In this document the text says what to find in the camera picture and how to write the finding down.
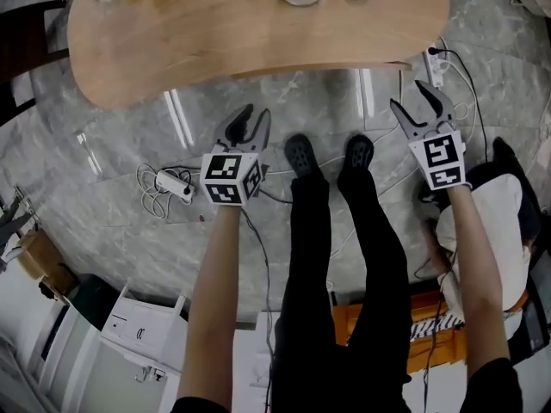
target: cardboard box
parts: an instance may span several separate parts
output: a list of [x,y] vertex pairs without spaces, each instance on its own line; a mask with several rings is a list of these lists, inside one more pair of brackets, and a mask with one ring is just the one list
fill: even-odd
[[29,231],[17,245],[25,250],[18,260],[31,278],[38,280],[46,276],[64,295],[76,285],[71,273],[59,265],[64,262],[63,256],[43,230]]

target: black sleeve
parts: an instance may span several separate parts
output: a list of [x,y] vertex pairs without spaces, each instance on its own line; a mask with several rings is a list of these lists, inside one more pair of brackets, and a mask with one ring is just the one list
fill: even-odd
[[467,384],[461,413],[523,411],[523,394],[511,361],[499,358],[482,366]]
[[172,413],[229,413],[221,405],[202,398],[180,398],[174,404]]

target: white cable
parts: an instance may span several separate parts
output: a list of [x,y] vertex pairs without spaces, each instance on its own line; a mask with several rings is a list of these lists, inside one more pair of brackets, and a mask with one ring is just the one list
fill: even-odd
[[[403,71],[399,71],[399,103],[402,104],[403,102],[403,97],[404,97],[404,72]],[[390,133],[392,133],[394,130],[396,130],[397,128],[399,127],[399,123],[396,124],[396,126],[394,126],[394,128],[392,130],[390,130],[388,133],[385,133],[383,134],[382,136],[380,136],[379,138],[377,138],[375,141],[373,141],[373,145],[377,144],[377,142],[379,142],[381,139],[385,138],[386,136],[388,136]],[[337,157],[334,157],[333,159],[329,159],[328,161],[325,161],[324,163],[322,163],[321,165],[319,165],[320,168],[322,167],[325,167],[326,165],[328,165],[329,163],[332,163],[332,162],[335,162],[335,161],[339,161],[341,159],[344,159],[344,155],[342,156],[337,156]],[[286,175],[288,173],[294,173],[294,170],[284,170],[284,171],[269,171],[268,173],[266,173],[266,176],[272,176],[272,175]]]
[[[141,170],[142,167],[146,167],[148,170]],[[176,175],[177,178],[180,178],[178,172],[174,169],[165,169],[166,172],[172,172]],[[198,175],[200,173],[186,173],[186,177],[182,180],[186,182],[191,176]],[[153,182],[151,185],[148,185],[148,182],[145,181],[145,175],[153,176]],[[158,219],[167,219],[169,218],[170,213],[170,200],[172,199],[173,193],[168,193],[166,191],[158,191],[155,187],[155,178],[157,177],[157,171],[148,163],[141,163],[136,169],[136,182],[138,187],[141,190],[140,203],[144,210]],[[162,195],[168,195],[166,200],[166,205],[163,206],[158,199]],[[145,198],[148,198],[150,201],[150,206],[148,207],[145,204]],[[189,202],[180,198],[184,205],[191,205],[193,199],[190,199]]]
[[463,75],[463,72],[461,72],[461,71],[459,70],[459,68],[455,65],[455,63],[452,63],[451,61],[449,61],[449,60],[447,60],[447,59],[443,59],[442,61],[443,61],[444,63],[449,63],[449,65],[455,69],[455,71],[457,72],[457,74],[463,79],[463,81],[464,81],[465,84],[471,89],[471,93],[473,94],[473,100],[474,100],[474,116],[473,116],[473,124],[471,125],[471,132],[468,134],[467,142],[465,143],[465,144],[468,144],[468,143],[471,141],[471,138],[473,137],[474,126],[476,125],[476,117],[477,117],[477,114],[478,114],[478,108],[477,108],[477,105],[476,105],[476,95],[474,94],[473,86],[472,86],[471,83],[467,80],[467,77],[465,77],[465,75]]
[[539,140],[540,140],[540,143],[539,143],[539,147],[536,151],[536,154],[534,155],[534,158],[532,159],[532,162],[530,162],[530,166],[528,167],[528,169],[524,172],[524,174],[527,176],[528,173],[534,168],[534,164],[536,163],[536,160],[537,160],[537,155],[540,153],[540,149],[542,148],[542,144],[543,144],[543,141],[542,141],[542,132],[541,132],[541,129],[542,129],[542,124],[543,124],[543,120],[545,119],[545,113],[548,111],[548,107],[549,107],[549,103],[551,102],[551,90],[549,91],[549,96],[548,96],[548,100],[547,102],[545,103],[545,107],[543,108],[543,112],[542,112],[542,116],[540,116],[540,126],[539,126],[539,129],[540,129],[540,134],[539,134]]
[[461,118],[456,117],[455,120],[465,120],[468,117],[469,107],[468,107],[467,103],[466,102],[460,102],[459,104],[455,104],[454,105],[454,110],[457,110],[457,108],[460,107],[460,106],[463,106],[465,108],[465,114]]
[[[418,170],[418,168],[416,168],[414,171],[412,171],[409,175],[405,176],[405,177],[402,177],[399,181],[397,181],[394,185],[391,185],[390,187],[388,187],[385,191],[383,191],[381,194],[379,194],[377,196],[377,199],[379,199],[382,195],[384,195],[384,193],[387,193],[389,192],[391,189],[393,189],[394,187],[398,187],[402,182],[404,182],[406,179],[408,179],[410,176],[413,176],[413,173],[415,173],[416,171]],[[332,259],[333,257],[335,256],[338,256],[341,251],[343,250],[344,246],[346,245],[346,242],[348,242],[349,238],[352,237],[352,234],[354,234],[356,232],[356,227],[352,228],[352,230],[349,232],[348,236],[346,236],[346,238],[343,240],[343,242],[341,243],[341,246],[339,247],[338,250],[336,251],[333,251],[331,253],[331,255],[329,256],[330,259]]]
[[[448,43],[446,43],[446,40],[444,39],[444,37],[440,36],[438,38],[440,38],[440,41],[442,42],[442,44],[444,46],[444,49],[448,49]],[[448,51],[446,51],[444,53],[444,57],[446,57],[446,59],[449,60],[449,52]],[[445,67],[445,68],[442,69],[442,73],[447,72],[448,69],[449,69],[449,65],[448,65],[448,67]]]

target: electrical cable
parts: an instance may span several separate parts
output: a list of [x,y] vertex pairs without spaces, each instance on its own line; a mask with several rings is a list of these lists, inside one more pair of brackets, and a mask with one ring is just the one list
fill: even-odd
[[423,263],[422,266],[420,266],[419,268],[415,269],[415,272],[413,273],[413,276],[414,276],[416,279],[418,279],[418,280],[422,280],[423,277],[419,277],[419,276],[418,276],[418,273],[419,273],[420,271],[422,271],[423,269],[425,269],[427,266],[429,266],[429,263],[430,263],[430,258],[429,258],[425,263]]
[[448,274],[450,272],[453,273],[452,268],[453,268],[456,256],[457,256],[457,250],[454,252],[454,254],[451,257],[448,272],[446,274],[444,274],[444,277],[440,281],[440,283],[441,283],[441,285],[440,285],[440,298],[438,299],[438,307],[436,308],[436,316],[435,316],[435,319],[434,319],[434,328],[432,329],[432,335],[431,335],[432,340],[430,342],[430,351],[429,351],[429,356],[427,358],[427,365],[424,368],[424,373],[423,373],[423,384],[424,384],[424,408],[423,408],[423,412],[424,413],[426,413],[426,411],[427,411],[427,401],[429,400],[430,358],[432,358],[432,354],[433,354],[433,352],[436,348],[436,333],[437,333],[437,329],[438,329],[438,318],[440,317],[440,310],[442,308],[442,302],[444,300],[442,287],[443,287],[444,280],[446,279]]
[[434,349],[436,348],[436,329],[438,328],[438,318],[440,317],[440,310],[442,309],[442,300],[443,295],[442,292],[440,292],[440,296],[438,299],[438,307],[436,308],[436,316],[434,318],[434,328],[432,330],[432,340],[430,342],[430,351],[429,351],[429,357],[427,358],[427,366],[424,369],[423,373],[423,384],[424,384],[424,407],[423,412],[427,412],[427,401],[429,400],[429,371],[430,371],[430,358],[432,358],[432,353],[434,352]]
[[471,83],[467,80],[467,77],[465,77],[465,75],[463,75],[463,72],[461,72],[459,70],[459,68],[455,65],[455,63],[452,63],[451,61],[448,61],[448,60],[445,60],[445,59],[442,59],[441,60],[442,62],[445,62],[445,63],[448,63],[451,67],[454,68],[454,70],[457,72],[457,74],[463,79],[463,81],[467,84],[467,86],[471,89],[471,93],[473,94],[473,99],[474,99],[474,116],[473,116],[473,124],[471,125],[471,132],[468,134],[468,138],[467,138],[467,141],[466,141],[466,144],[468,144],[471,139],[473,138],[473,134],[474,134],[474,126],[476,125],[476,114],[477,114],[477,110],[478,110],[478,102],[476,101],[476,92],[474,92],[474,87],[471,85]]
[[[399,75],[399,103],[402,104],[403,103],[403,98],[404,98],[404,72],[403,71],[399,71],[398,73]],[[385,138],[386,136],[388,136],[390,133],[392,133],[394,130],[396,130],[397,128],[399,128],[399,124],[396,124],[396,126],[394,126],[391,130],[389,130],[387,133],[383,134],[382,136],[380,136],[379,138],[377,138],[375,141],[373,141],[373,145],[377,144],[377,142],[379,142],[381,139]],[[335,162],[335,161],[339,161],[341,159],[344,159],[344,155],[342,156],[337,156],[337,157],[334,157],[333,159],[329,159],[328,161],[325,161],[324,163],[322,163],[321,165],[319,165],[320,168],[323,168],[325,167],[326,165],[328,165],[329,163],[332,163],[332,162]],[[294,173],[294,170],[284,170],[284,171],[269,171],[268,173],[266,173],[266,176],[272,176],[272,175],[286,175],[288,173]]]
[[[438,38],[442,42],[442,44],[444,46],[444,49],[448,49],[448,43],[446,43],[446,40],[444,39],[444,37],[442,37],[440,35]],[[446,57],[446,59],[449,59],[449,52],[446,52],[444,57]],[[445,67],[445,68],[442,69],[442,73],[445,73],[446,71],[448,71],[448,69],[449,69],[449,65],[448,65],[448,67]]]
[[[404,182],[406,179],[408,179],[410,176],[413,176],[413,174],[417,171],[418,169],[416,168],[414,171],[412,171],[409,175],[405,176],[405,177],[402,177],[399,181],[397,181],[396,183],[394,183],[394,185],[391,185],[389,188],[387,188],[385,191],[383,191],[382,193],[380,193],[378,196],[377,196],[377,199],[379,199],[382,195],[384,195],[384,193],[387,193],[388,191],[390,191],[391,189],[393,189],[394,187],[397,187],[398,185],[400,185],[402,182]],[[332,259],[333,257],[335,256],[338,256],[341,251],[343,250],[344,246],[346,245],[346,242],[348,242],[348,240],[352,237],[352,234],[354,234],[356,232],[356,227],[354,226],[354,228],[352,228],[350,230],[350,232],[348,233],[348,236],[346,236],[343,240],[343,242],[341,243],[341,246],[338,248],[338,250],[335,250],[333,252],[331,252],[331,255],[329,256],[330,259]]]
[[474,93],[474,101],[476,102],[476,108],[479,111],[480,126],[482,127],[482,134],[484,136],[484,156],[485,156],[486,162],[488,162],[488,139],[486,137],[486,130],[484,128],[484,120],[482,119],[482,112],[480,111],[479,97],[476,94],[476,88],[474,87],[474,81],[473,81],[473,78],[471,77],[471,73],[468,71],[468,68],[465,66],[465,63],[463,62],[461,56],[456,51],[454,51],[452,49],[448,49],[447,47],[445,49],[437,49],[435,47],[429,47],[429,53],[435,54],[435,53],[440,53],[440,52],[453,53],[457,57],[457,59],[459,59],[459,62],[461,63],[461,66],[463,67],[463,69],[465,69],[465,72],[467,73],[468,79],[471,82],[471,88],[473,89],[473,93]]
[[273,330],[273,317],[272,317],[272,310],[269,305],[269,286],[270,286],[270,277],[269,277],[269,261],[268,261],[268,254],[266,253],[266,249],[264,248],[264,243],[262,241],[262,238],[260,237],[260,233],[258,232],[258,229],[254,226],[251,219],[249,218],[249,214],[241,208],[241,212],[245,216],[245,220],[247,222],[247,225],[249,228],[252,229],[255,236],[257,237],[258,243],[260,243],[260,247],[262,248],[262,252],[264,254],[264,264],[266,265],[266,345],[268,346],[269,351],[269,379],[268,379],[268,387],[266,388],[266,400],[264,402],[264,413],[268,412],[269,408],[269,394],[272,386],[272,369],[274,366],[274,349],[272,348],[272,343],[270,341],[272,330]]
[[460,106],[463,106],[465,108],[465,114],[461,118],[455,118],[455,120],[459,120],[459,121],[465,120],[468,117],[468,110],[469,110],[468,105],[467,105],[466,102],[460,102],[458,104],[455,104],[454,105],[454,110],[457,110],[457,108],[460,107]]
[[[184,167],[184,166],[176,166],[176,167],[166,167],[162,170],[166,172],[170,172],[178,179],[187,182],[188,187],[191,185],[191,176],[198,175],[199,173],[191,173],[189,170],[196,170],[192,167]],[[155,170],[150,164],[148,163],[141,163],[138,165],[138,168],[136,169],[136,182],[138,183],[138,187],[141,190],[141,198],[140,203],[142,208],[144,210],[151,214],[151,216],[156,217],[158,219],[167,219],[169,218],[170,214],[170,200],[172,199],[172,196],[174,196],[173,193],[169,191],[163,191],[157,186],[157,173],[158,171]],[[153,177],[153,181],[151,184],[149,184],[145,180],[145,175],[149,175]],[[163,204],[160,202],[159,198],[167,194],[166,204],[163,206]],[[150,205],[147,206],[145,202],[145,198],[149,199]],[[183,198],[180,198],[182,203],[184,205],[191,205],[193,202],[193,199],[190,199],[189,202],[184,200]]]
[[275,200],[276,202],[284,203],[284,204],[286,204],[286,205],[292,205],[292,204],[293,204],[293,202],[290,202],[290,201],[288,201],[288,200],[279,199],[279,198],[275,197],[272,193],[268,193],[268,191],[265,191],[265,190],[263,190],[263,189],[261,189],[261,188],[259,188],[258,190],[260,191],[260,193],[262,193],[262,194],[264,194],[264,195],[270,197],[270,199],[273,199],[273,200]]

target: black cable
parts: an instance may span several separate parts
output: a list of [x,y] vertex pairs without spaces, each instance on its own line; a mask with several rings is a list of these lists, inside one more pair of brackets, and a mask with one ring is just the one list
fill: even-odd
[[436,329],[438,327],[438,317],[440,316],[440,309],[442,308],[443,295],[440,293],[440,298],[438,299],[438,307],[436,309],[436,316],[434,319],[434,328],[432,329],[432,342],[430,345],[429,357],[427,358],[427,367],[424,369],[423,374],[423,383],[424,383],[424,408],[423,412],[427,411],[427,401],[429,400],[429,371],[430,371],[430,358],[432,358],[432,353],[436,348]]
[[476,88],[474,87],[473,77],[471,77],[471,74],[468,71],[467,67],[465,66],[465,63],[463,63],[463,60],[459,56],[459,53],[457,53],[456,51],[452,51],[451,49],[446,49],[446,48],[440,49],[437,47],[429,47],[430,55],[436,55],[437,53],[440,53],[440,52],[453,53],[457,57],[457,59],[459,59],[461,66],[463,67],[463,69],[465,69],[468,79],[471,82],[471,87],[473,88],[473,92],[474,92],[474,101],[476,102],[476,108],[479,110],[480,126],[482,127],[482,134],[484,135],[484,157],[486,162],[488,162],[488,140],[486,138],[486,129],[484,128],[484,121],[482,120],[482,112],[480,111],[479,96],[477,95]]
[[267,275],[266,310],[268,311],[268,315],[266,318],[266,345],[268,346],[268,351],[269,351],[269,379],[268,379],[268,387],[266,388],[266,401],[264,402],[264,413],[267,413],[268,407],[269,407],[269,393],[272,386],[272,368],[274,366],[274,349],[272,348],[272,344],[269,340],[272,335],[272,329],[273,329],[272,310],[269,305],[269,285],[270,285],[269,261],[268,261],[268,254],[266,253],[266,249],[264,248],[264,243],[260,237],[260,233],[258,232],[257,228],[254,226],[254,224],[251,222],[251,219],[249,218],[249,214],[247,214],[247,212],[243,208],[241,208],[241,212],[245,216],[247,225],[255,233],[255,236],[257,237],[258,242],[260,243],[260,247],[262,248],[262,252],[264,254],[264,264],[266,265],[266,275]]
[[270,199],[275,200],[276,202],[284,203],[286,205],[293,205],[293,202],[290,202],[290,201],[284,200],[284,199],[279,199],[279,198],[275,197],[272,193],[268,193],[268,191],[265,191],[261,188],[259,188],[258,191],[260,191],[260,193],[270,197]]
[[420,266],[419,268],[415,269],[415,272],[413,273],[413,276],[414,276],[416,279],[418,279],[418,280],[422,280],[423,277],[419,277],[419,276],[418,276],[418,272],[421,271],[422,269],[425,269],[425,268],[429,265],[429,263],[430,263],[430,259],[427,260],[425,263],[423,263],[422,266]]
[[[455,262],[455,256],[457,255],[457,250],[455,250],[454,254],[452,255],[452,259],[449,264],[449,269],[446,274],[444,274],[444,277],[442,278],[441,283],[444,283],[444,280],[448,276],[450,272],[452,272],[452,267]],[[432,341],[430,345],[430,351],[429,351],[429,357],[427,358],[427,366],[424,368],[424,374],[423,374],[423,384],[424,384],[424,408],[423,412],[426,413],[427,411],[427,401],[429,400],[429,371],[430,371],[430,358],[432,358],[432,353],[434,352],[434,349],[436,348],[436,329],[438,329],[438,318],[440,317],[440,310],[442,308],[442,302],[444,300],[444,295],[442,293],[442,288],[440,290],[440,298],[438,299],[438,307],[436,308],[436,316],[434,319],[434,328],[432,329]]]
[[163,167],[161,170],[175,170],[175,169],[201,171],[201,167],[188,167],[187,165],[173,165],[172,167]]

